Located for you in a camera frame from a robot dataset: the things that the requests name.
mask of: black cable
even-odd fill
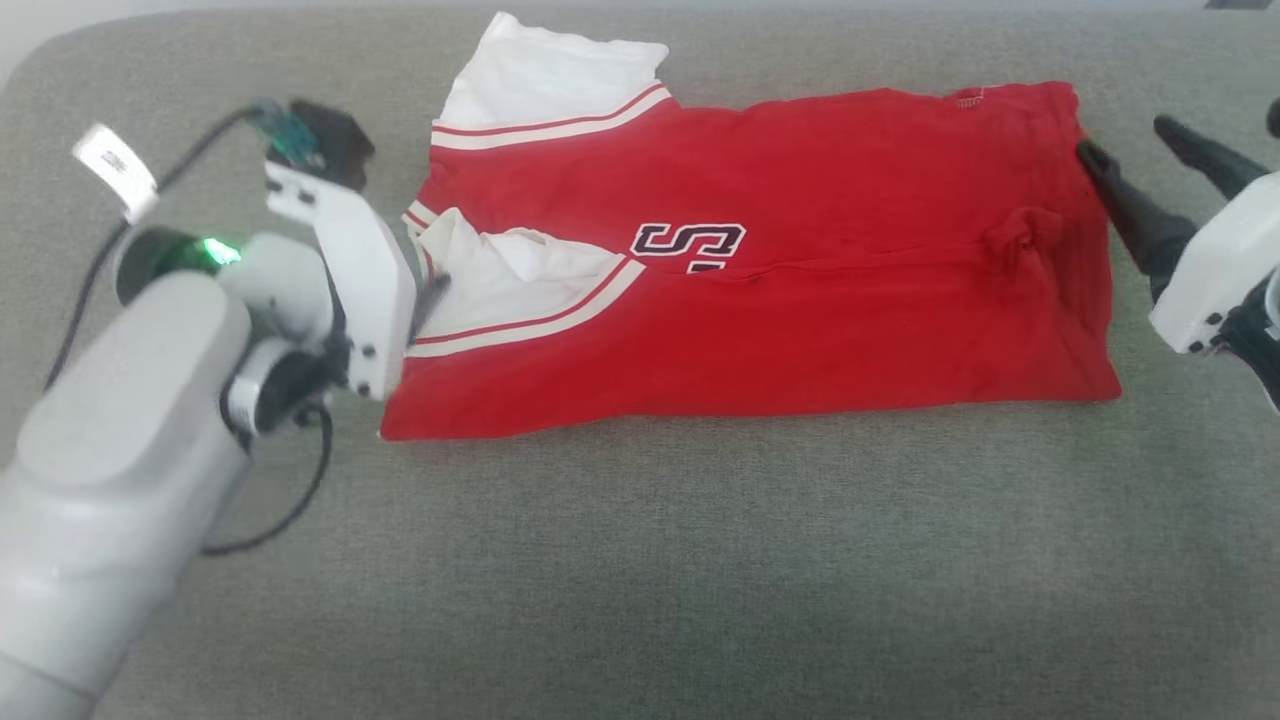
[[[264,111],[262,105],[250,105],[247,108],[241,108],[219,120],[218,124],[211,127],[204,137],[191,146],[191,150],[188,150],[187,154],[178,160],[173,169],[160,178],[156,183],[156,195],[160,195],[173,187],[173,184],[178,182],[192,165],[196,164],[196,160],[198,160],[200,156],[218,141],[218,138],[225,135],[227,131],[233,128],[241,120],[257,117]],[[67,359],[72,352],[72,345],[76,343],[76,334],[79,332],[81,322],[84,319],[84,310],[88,307],[88,299],[93,292],[93,282],[97,279],[97,275],[101,274],[102,265],[105,265],[106,260],[111,256],[111,251],[114,251],[115,247],[120,245],[120,241],[124,240],[124,236],[129,233],[129,227],[131,224],[128,220],[120,220],[120,224],[115,225],[115,229],[111,231],[111,234],[106,237],[106,241],[97,250],[97,255],[93,256],[93,261],[90,263],[88,270],[84,273],[84,279],[81,282],[79,295],[76,296],[76,307],[72,310],[72,319],[67,324],[67,334],[63,336],[63,345],[58,348],[54,364],[49,369],[49,378],[45,380],[46,391],[52,387],[54,382],[58,380],[58,377],[63,374],[63,368],[67,365]]]
[[[316,474],[311,478],[311,486],[302,496],[302,500],[300,500],[298,503],[293,506],[293,510],[291,510],[289,514],[285,515],[283,520],[276,523],[270,530],[248,539],[204,547],[200,551],[201,555],[205,557],[225,557],[228,555],[237,555],[253,550],[279,537],[284,533],[284,530],[288,530],[303,512],[306,512],[307,506],[311,505],[311,500],[316,496],[316,491],[320,489],[320,482],[324,479],[325,471],[329,469],[329,459],[333,456],[333,416],[329,414],[328,407],[324,405],[312,405],[305,409],[298,415],[298,424],[303,427],[308,425],[311,423],[308,415],[312,413],[320,421],[320,465],[316,466]]]

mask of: striped trim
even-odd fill
[[[404,227],[408,228],[408,236],[417,237],[422,234],[422,231],[425,231],[428,225],[439,220],[440,217],[428,210],[426,205],[415,200],[413,204],[408,206],[408,210],[401,215],[401,219],[404,220]]]
[[[644,272],[644,265],[623,259],[604,282],[595,286],[581,300],[566,310],[518,323],[492,325],[439,337],[419,337],[406,352],[407,357],[443,357],[456,352],[547,337],[581,325],[595,318],[622,297],[631,283]]]
[[[415,242],[413,250],[413,256],[417,258],[417,269],[422,277],[422,287],[430,288],[431,283],[435,282],[435,263],[431,261],[431,256],[426,254],[426,250],[421,245]]]
[[[490,147],[503,147],[506,145],[518,145],[521,142],[557,140],[561,137],[600,132],[621,127],[639,118],[659,102],[669,99],[671,92],[659,82],[649,86],[644,92],[608,115],[567,118],[563,120],[553,120],[531,126],[513,126],[488,129],[457,129],[439,123],[433,123],[431,145],[436,147],[449,147],[452,150],[488,150]]]

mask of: gray fabric surface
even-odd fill
[[[692,105],[1069,79],[1132,178],[1198,220],[1220,200],[1160,147],[1153,114],[1280,165],[1262,132],[1275,14],[521,15],[667,42],[662,77]],[[246,99],[323,100],[378,145],[369,197],[393,220],[489,17],[175,15],[63,37],[20,68],[0,96],[5,451],[116,213],[69,158],[92,120],[160,168]],[[262,208],[260,151],[237,135],[156,219],[297,234]],[[1125,397],[1107,405],[392,446],[378,406],[343,398],[311,512],[261,552],[198,562],[99,716],[1277,716],[1280,420],[1235,364],[1166,351],[1114,259]],[[87,329],[116,311],[100,287]],[[268,443],[219,534],[282,514],[315,445]]]

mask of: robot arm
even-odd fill
[[[311,225],[323,255],[259,234],[183,269],[210,241],[143,232],[116,268],[124,313],[22,427],[0,482],[5,720],[90,717],[234,497],[253,438],[332,387],[383,398],[399,382],[419,292],[358,195],[372,146],[347,115],[291,110],[317,150],[269,155],[268,204]]]
[[[1280,137],[1280,100],[1267,118]],[[1151,323],[1178,352],[1230,352],[1280,407],[1280,173],[1161,115],[1156,135],[1228,199],[1203,228],[1126,182],[1102,147],[1078,149],[1107,214],[1151,281]]]

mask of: white tag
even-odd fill
[[[76,159],[124,201],[124,218],[137,223],[156,202],[156,178],[132,147],[104,124],[93,126],[73,150]]]

